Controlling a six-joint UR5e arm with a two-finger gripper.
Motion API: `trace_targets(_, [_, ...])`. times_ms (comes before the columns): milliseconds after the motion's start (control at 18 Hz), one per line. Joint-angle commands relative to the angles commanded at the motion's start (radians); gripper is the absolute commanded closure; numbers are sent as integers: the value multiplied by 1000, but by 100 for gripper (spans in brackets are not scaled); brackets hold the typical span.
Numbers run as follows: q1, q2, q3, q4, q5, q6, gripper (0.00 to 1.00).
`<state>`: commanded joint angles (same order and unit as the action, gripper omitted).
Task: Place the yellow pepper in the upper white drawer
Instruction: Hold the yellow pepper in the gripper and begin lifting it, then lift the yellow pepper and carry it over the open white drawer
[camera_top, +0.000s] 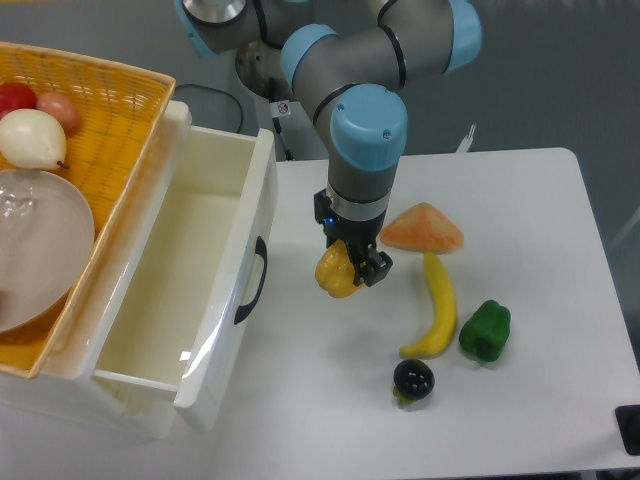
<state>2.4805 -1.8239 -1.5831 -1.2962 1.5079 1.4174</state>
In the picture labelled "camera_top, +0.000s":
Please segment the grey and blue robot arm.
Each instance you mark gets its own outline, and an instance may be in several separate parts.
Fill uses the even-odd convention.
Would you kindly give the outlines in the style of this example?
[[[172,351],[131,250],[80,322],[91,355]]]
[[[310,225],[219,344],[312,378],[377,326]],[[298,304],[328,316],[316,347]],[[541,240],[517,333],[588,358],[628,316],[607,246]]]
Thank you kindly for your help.
[[[346,38],[316,23],[309,1],[178,1],[174,8],[201,55],[253,42],[278,53],[282,76],[329,155],[315,219],[328,244],[345,245],[355,285],[384,279],[392,260],[378,250],[377,237],[407,142],[399,91],[478,56],[482,27],[474,6],[375,1],[375,25]]]

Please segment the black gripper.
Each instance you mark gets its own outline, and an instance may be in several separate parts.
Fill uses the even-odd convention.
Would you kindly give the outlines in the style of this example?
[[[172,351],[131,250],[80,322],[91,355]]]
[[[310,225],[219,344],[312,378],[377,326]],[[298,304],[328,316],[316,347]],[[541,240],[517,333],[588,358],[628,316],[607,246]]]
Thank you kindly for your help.
[[[314,216],[323,226],[329,247],[341,240],[348,248],[354,267],[353,284],[372,287],[382,281],[393,266],[393,260],[377,249],[390,192],[371,202],[348,201],[334,190],[321,190],[314,195]]]

